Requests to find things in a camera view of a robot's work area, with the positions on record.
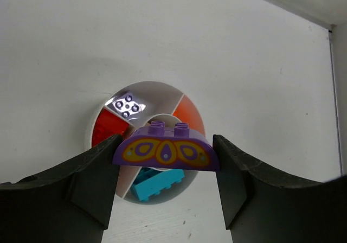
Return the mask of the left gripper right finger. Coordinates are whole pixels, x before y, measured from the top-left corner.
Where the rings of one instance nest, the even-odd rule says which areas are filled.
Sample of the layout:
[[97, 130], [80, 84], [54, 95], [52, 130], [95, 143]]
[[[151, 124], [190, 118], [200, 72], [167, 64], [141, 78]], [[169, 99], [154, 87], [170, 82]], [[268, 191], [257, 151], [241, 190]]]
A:
[[286, 173], [213, 137], [226, 229], [233, 242], [346, 242], [346, 177]]

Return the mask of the purple lego butterfly piece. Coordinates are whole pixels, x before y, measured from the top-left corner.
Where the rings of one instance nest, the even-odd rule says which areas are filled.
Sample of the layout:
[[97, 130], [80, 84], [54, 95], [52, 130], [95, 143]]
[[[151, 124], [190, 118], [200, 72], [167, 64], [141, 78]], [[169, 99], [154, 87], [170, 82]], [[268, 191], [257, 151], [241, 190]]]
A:
[[204, 135], [187, 123], [166, 127], [161, 121], [137, 129], [121, 142], [112, 163], [157, 169], [220, 170], [219, 158]]

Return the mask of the teal lego brick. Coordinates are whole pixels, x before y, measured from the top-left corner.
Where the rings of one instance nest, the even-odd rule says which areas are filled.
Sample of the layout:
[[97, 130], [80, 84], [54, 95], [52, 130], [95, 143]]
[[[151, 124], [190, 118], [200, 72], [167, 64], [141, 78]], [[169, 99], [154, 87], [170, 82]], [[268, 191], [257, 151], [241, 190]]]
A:
[[131, 193], [142, 202], [151, 196], [157, 196], [164, 189], [170, 189], [173, 184], [181, 183], [185, 178], [184, 171], [172, 169], [159, 171], [151, 168], [142, 168], [130, 187]]

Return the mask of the orange round lego piece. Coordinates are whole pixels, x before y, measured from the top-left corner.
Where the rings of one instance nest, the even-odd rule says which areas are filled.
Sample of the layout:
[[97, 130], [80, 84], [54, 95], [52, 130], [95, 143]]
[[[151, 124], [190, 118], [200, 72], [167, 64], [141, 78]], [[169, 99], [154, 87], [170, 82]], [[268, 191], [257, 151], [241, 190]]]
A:
[[202, 117], [195, 106], [187, 95], [183, 95], [176, 106], [173, 114], [181, 122], [187, 123], [191, 129], [200, 132], [205, 136], [205, 129]]

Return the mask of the red lego brick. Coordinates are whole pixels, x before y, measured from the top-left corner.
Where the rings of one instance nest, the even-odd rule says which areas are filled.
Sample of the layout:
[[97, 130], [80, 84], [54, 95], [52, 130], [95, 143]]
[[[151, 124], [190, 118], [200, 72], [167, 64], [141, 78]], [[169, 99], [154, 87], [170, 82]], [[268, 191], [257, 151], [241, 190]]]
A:
[[91, 141], [92, 147], [112, 135], [123, 135], [128, 127], [129, 123], [103, 108], [94, 124]]

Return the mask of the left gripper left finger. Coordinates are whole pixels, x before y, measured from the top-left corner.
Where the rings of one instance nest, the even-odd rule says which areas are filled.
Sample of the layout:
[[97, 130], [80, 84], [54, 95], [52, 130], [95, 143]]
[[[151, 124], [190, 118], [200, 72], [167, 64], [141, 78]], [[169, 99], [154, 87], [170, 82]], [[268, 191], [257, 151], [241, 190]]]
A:
[[122, 142], [114, 135], [52, 168], [1, 184], [1, 242], [101, 242], [108, 229]]

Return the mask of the small lilac lego brick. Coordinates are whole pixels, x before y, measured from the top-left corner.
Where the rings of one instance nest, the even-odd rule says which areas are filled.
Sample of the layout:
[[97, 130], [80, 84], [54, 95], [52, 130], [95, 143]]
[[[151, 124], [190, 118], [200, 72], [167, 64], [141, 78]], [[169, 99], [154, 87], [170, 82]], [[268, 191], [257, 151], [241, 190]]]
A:
[[124, 119], [131, 119], [146, 109], [144, 102], [131, 92], [116, 93], [105, 103], [105, 107]]

